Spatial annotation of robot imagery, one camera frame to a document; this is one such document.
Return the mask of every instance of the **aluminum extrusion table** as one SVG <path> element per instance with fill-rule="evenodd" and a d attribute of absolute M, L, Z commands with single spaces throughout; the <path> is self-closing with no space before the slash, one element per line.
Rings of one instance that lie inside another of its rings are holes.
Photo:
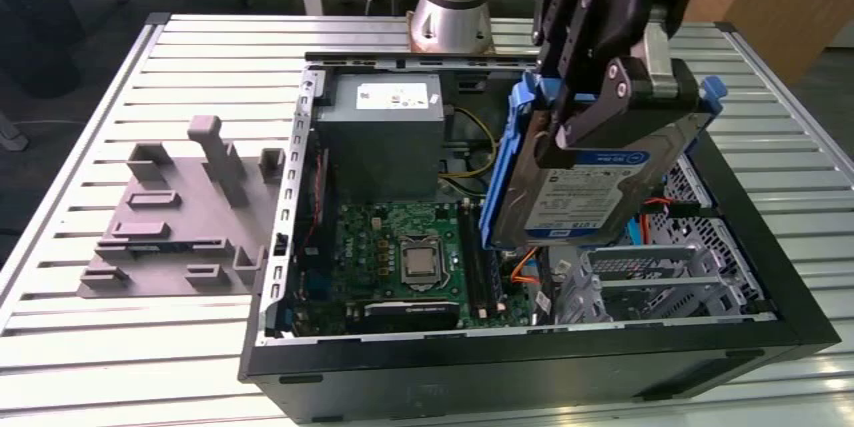
<path fill-rule="evenodd" d="M 495 20 L 498 52 L 533 52 L 529 33 L 529 20 Z M 713 138 L 842 343 L 690 400 L 411 423 L 854 423 L 850 160 L 737 34 L 687 25 L 673 47 L 698 77 L 717 74 L 730 87 Z M 240 155 L 284 146 L 303 54 L 335 50 L 406 51 L 405 20 L 175 15 L 146 25 L 0 273 L 0 424 L 283 425 L 272 402 L 236 380 L 248 296 L 84 300 L 75 292 L 131 177 L 123 161 L 135 142 L 200 155 L 182 139 L 187 120 L 204 113 L 222 117 Z"/>

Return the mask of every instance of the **motherboard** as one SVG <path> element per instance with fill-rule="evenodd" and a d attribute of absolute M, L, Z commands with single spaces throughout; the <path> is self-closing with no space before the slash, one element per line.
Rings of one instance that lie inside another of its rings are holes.
<path fill-rule="evenodd" d="M 527 325 L 526 291 L 503 288 L 471 212 L 454 203 L 342 205 L 332 269 L 308 272 L 300 335 Z"/>

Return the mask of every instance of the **sticker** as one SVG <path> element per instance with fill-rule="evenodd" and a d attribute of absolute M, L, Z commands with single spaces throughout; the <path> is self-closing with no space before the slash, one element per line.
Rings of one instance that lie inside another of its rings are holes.
<path fill-rule="evenodd" d="M 537 293 L 537 305 L 539 305 L 539 308 L 543 309 L 546 315 L 551 313 L 551 299 L 546 296 L 546 294 L 543 294 L 542 290 Z"/>
<path fill-rule="evenodd" d="M 650 154 L 633 151 L 581 151 L 571 169 L 550 169 L 525 230 L 537 238 L 593 234 L 617 208 L 619 184 L 635 175 Z"/>
<path fill-rule="evenodd" d="M 357 109 L 427 108 L 427 84 L 362 84 L 357 90 Z"/>

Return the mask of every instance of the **cpu socket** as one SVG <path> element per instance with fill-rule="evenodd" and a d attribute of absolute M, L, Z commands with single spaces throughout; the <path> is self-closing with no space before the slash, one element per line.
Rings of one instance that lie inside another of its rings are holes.
<path fill-rule="evenodd" d="M 442 239 L 438 235 L 402 235 L 401 282 L 413 290 L 423 292 L 442 281 L 445 271 L 442 255 Z"/>

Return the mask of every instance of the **green circuit board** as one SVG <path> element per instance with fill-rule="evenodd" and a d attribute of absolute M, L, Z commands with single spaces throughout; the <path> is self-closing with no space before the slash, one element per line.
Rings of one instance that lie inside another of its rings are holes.
<path fill-rule="evenodd" d="M 481 319 L 470 313 L 457 209 L 457 204 L 427 202 L 340 206 L 331 294 L 306 305 L 315 335 L 346 334 L 342 312 L 349 315 L 350 306 L 373 302 L 455 302 L 461 306 L 458 328 L 529 324 L 523 289 L 505 299 L 503 314 Z M 435 282 L 413 284 L 405 274 L 405 255 L 413 259 L 407 249 L 427 245 L 441 256 L 441 275 Z"/>

